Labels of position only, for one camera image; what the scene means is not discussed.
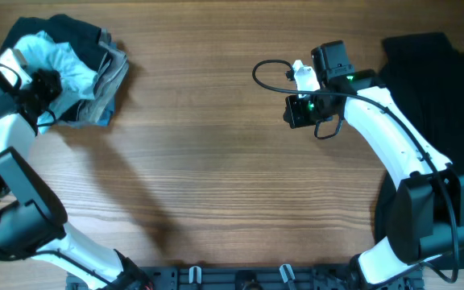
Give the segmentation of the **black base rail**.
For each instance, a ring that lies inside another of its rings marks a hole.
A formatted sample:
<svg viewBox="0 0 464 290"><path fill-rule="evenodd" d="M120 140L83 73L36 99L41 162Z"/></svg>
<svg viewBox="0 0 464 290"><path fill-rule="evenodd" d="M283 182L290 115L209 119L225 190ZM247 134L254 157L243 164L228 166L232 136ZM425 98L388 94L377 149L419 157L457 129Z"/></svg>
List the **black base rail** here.
<svg viewBox="0 0 464 290"><path fill-rule="evenodd" d="M285 275L281 267L145 267L155 289L165 290L339 290L348 289L345 264L293 267Z"/></svg>

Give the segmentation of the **light blue t-shirt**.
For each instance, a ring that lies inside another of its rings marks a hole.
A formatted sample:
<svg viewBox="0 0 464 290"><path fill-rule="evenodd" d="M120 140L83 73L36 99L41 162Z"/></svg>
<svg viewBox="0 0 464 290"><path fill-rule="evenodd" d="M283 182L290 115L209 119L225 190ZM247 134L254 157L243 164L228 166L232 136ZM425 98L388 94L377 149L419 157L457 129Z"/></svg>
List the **light blue t-shirt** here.
<svg viewBox="0 0 464 290"><path fill-rule="evenodd" d="M46 31L20 37L12 48L25 60L23 71L33 76L48 74L58 94L47 93L42 85L22 85L21 90L39 102L37 125L44 134L55 120L82 100L94 100L98 73L89 68L68 42L57 43Z"/></svg>

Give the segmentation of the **folded black garment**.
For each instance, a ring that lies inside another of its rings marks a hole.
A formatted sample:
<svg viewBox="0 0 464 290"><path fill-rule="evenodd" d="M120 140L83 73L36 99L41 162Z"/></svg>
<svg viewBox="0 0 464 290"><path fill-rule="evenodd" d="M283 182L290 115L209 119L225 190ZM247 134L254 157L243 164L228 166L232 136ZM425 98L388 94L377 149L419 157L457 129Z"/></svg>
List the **folded black garment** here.
<svg viewBox="0 0 464 290"><path fill-rule="evenodd" d="M110 60L108 50L98 43L100 34L100 27L66 14L49 19L21 17L3 40L0 55L17 49L27 62L27 73L58 72L62 92L49 108L61 120L74 122L81 104L95 99L99 72Z"/></svg>

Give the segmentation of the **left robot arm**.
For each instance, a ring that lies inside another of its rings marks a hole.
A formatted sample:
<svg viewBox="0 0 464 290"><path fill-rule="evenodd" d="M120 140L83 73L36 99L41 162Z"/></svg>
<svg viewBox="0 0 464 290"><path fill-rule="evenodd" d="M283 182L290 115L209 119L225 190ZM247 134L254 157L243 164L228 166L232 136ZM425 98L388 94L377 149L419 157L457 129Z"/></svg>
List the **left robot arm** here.
<svg viewBox="0 0 464 290"><path fill-rule="evenodd" d="M57 71L26 71L20 50L0 57L0 262L36 259L89 289L152 289L151 278L119 251L68 221L59 197L27 162L38 118L62 91Z"/></svg>

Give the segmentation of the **black t-shirt on table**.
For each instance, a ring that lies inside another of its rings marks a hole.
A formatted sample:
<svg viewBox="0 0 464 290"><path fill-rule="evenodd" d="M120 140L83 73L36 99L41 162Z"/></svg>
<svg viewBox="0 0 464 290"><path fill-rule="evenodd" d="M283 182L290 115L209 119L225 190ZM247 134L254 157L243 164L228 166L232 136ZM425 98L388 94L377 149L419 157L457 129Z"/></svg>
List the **black t-shirt on table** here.
<svg viewBox="0 0 464 290"><path fill-rule="evenodd" d="M464 52L442 32L383 39L380 79L410 123L464 168ZM460 254L464 269L464 251Z"/></svg>

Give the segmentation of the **folded grey garment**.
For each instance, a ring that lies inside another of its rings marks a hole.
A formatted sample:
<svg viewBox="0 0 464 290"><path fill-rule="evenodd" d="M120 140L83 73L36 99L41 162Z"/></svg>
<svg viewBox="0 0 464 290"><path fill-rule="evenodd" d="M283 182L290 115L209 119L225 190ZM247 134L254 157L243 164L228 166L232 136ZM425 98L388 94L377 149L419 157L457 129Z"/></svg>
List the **folded grey garment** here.
<svg viewBox="0 0 464 290"><path fill-rule="evenodd" d="M128 57L112 41L111 34L106 29L101 31L98 44L108 51L110 60L106 61L98 72L93 91L94 99L79 101L60 117L60 120L69 126L95 126L93 123L102 115L110 99L116 96L128 73Z"/></svg>

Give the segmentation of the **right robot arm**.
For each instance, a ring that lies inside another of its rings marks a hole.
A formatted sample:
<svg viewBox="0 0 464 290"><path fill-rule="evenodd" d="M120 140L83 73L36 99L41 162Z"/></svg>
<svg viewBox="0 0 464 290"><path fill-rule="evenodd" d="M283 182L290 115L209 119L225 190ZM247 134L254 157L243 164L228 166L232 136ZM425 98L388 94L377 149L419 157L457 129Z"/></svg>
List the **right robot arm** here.
<svg viewBox="0 0 464 290"><path fill-rule="evenodd" d="M464 251L464 167L435 148L400 111L378 74L358 71L343 42L312 52L312 65L288 66L296 87L286 98L291 128L337 120L351 125L387 170L393 196L386 202L381 239L356 255L344 275L348 288L377 289L439 259L455 265Z"/></svg>

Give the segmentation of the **folded blue garment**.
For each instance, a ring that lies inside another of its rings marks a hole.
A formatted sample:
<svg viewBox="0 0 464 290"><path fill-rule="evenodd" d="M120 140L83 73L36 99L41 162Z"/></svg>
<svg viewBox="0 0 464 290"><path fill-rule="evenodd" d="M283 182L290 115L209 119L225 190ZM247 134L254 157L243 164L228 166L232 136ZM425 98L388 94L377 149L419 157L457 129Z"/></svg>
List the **folded blue garment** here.
<svg viewBox="0 0 464 290"><path fill-rule="evenodd" d="M109 103L104 108L104 110L103 110L101 116L99 117L99 119L96 122L94 122L93 124L95 126L109 126L110 121L111 121L112 117L114 116L115 109L116 109L115 97L112 97L110 99Z"/></svg>

